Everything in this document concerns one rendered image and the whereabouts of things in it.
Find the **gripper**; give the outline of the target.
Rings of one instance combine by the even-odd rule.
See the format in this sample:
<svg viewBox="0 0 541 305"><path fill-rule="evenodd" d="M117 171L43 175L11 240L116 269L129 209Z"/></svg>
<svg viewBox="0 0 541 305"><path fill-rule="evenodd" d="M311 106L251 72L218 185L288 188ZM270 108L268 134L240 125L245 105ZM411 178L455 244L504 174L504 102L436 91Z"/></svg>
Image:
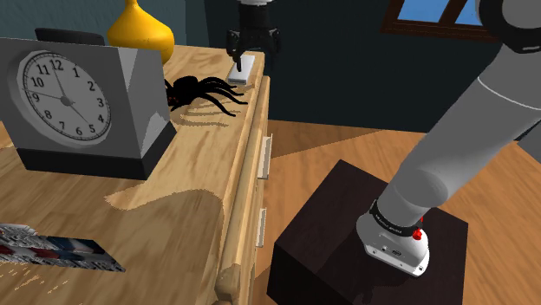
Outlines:
<svg viewBox="0 0 541 305"><path fill-rule="evenodd" d="M281 33L271 28L271 19L266 5L238 6L240 30L229 29L226 33L226 52L242 71L241 56L244 47L269 47L271 54L281 50Z"/></svg>

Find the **white flat remote control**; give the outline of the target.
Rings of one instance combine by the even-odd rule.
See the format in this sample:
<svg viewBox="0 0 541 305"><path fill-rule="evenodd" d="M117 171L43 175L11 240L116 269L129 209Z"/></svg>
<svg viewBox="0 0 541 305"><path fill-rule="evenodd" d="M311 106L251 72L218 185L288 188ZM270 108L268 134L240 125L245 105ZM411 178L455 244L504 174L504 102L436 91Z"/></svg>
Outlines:
<svg viewBox="0 0 541 305"><path fill-rule="evenodd" d="M226 81L231 84L246 85L250 78L251 70L255 62L254 55L242 54L240 56L240 67L234 62L231 66L231 70L227 75Z"/></svg>

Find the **black toy spider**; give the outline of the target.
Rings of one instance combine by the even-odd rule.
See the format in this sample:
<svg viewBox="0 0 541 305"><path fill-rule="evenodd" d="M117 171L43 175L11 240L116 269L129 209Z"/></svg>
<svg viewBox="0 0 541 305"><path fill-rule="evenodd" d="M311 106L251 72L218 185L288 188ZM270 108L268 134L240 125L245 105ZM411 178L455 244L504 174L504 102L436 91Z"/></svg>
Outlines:
<svg viewBox="0 0 541 305"><path fill-rule="evenodd" d="M224 114L235 117L235 114L229 112L211 93L221 94L224 97L239 105L247 105L246 101L240 101L237 96L242 96L242 93L234 92L234 85L228 84L226 81L209 76L199 81L196 76L188 75L180 77L171 84L165 80L167 105L173 112L176 109L190 105L194 100L201 98L210 101L217 106Z"/></svg>

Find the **yellow vase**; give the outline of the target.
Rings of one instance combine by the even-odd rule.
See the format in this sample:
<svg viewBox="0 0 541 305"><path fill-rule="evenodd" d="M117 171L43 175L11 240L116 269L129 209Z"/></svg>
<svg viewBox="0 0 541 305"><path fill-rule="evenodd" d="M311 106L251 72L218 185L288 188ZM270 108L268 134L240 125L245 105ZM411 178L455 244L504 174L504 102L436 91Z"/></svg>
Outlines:
<svg viewBox="0 0 541 305"><path fill-rule="evenodd" d="M172 30L144 11L138 0L124 2L124 10L108 29L109 44L123 48L158 50L162 64L165 65L174 50Z"/></svg>

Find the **wooden chest of drawers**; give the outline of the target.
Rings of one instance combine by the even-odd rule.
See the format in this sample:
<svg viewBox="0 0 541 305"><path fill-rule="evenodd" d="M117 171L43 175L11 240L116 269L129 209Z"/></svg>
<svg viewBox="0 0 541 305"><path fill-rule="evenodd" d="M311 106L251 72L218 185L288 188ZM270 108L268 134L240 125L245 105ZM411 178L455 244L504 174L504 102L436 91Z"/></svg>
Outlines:
<svg viewBox="0 0 541 305"><path fill-rule="evenodd" d="M121 271L0 262L0 305L251 305L270 79L171 115L145 181L31 172L0 123L0 223L95 240Z"/></svg>

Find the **brown framed window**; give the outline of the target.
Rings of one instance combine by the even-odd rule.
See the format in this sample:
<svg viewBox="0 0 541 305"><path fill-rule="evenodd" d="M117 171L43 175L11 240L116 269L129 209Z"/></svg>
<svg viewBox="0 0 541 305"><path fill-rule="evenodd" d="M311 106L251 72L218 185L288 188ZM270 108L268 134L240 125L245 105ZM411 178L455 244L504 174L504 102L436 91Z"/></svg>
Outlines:
<svg viewBox="0 0 541 305"><path fill-rule="evenodd" d="M497 42L476 15L476 0L389 0L380 32Z"/></svg>

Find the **grey block clock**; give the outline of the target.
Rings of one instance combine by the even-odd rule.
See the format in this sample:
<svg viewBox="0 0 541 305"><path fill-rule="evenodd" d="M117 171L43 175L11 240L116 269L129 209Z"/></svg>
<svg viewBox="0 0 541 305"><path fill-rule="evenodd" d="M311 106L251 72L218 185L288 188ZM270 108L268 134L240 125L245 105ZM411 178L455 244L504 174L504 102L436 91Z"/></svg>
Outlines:
<svg viewBox="0 0 541 305"><path fill-rule="evenodd" d="M176 130L160 52L0 37L0 120L28 170L145 180Z"/></svg>

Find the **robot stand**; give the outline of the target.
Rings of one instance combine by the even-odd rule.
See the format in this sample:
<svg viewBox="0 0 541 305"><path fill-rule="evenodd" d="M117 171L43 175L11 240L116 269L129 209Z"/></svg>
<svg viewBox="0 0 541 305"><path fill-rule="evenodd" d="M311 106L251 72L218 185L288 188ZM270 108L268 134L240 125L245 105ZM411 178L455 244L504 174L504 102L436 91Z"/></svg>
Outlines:
<svg viewBox="0 0 541 305"><path fill-rule="evenodd" d="M467 222L426 214L430 258L418 277L366 253L355 222L385 186L336 163L275 242L267 294L277 305L462 305Z"/></svg>

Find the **book with pictured cover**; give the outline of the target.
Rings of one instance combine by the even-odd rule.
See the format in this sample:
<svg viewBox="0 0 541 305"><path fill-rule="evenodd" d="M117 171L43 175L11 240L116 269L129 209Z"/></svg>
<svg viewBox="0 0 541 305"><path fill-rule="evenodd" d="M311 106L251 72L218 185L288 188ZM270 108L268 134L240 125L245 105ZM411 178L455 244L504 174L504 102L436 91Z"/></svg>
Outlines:
<svg viewBox="0 0 541 305"><path fill-rule="evenodd" d="M39 235L24 224L0 223L0 261L126 271L94 240Z"/></svg>

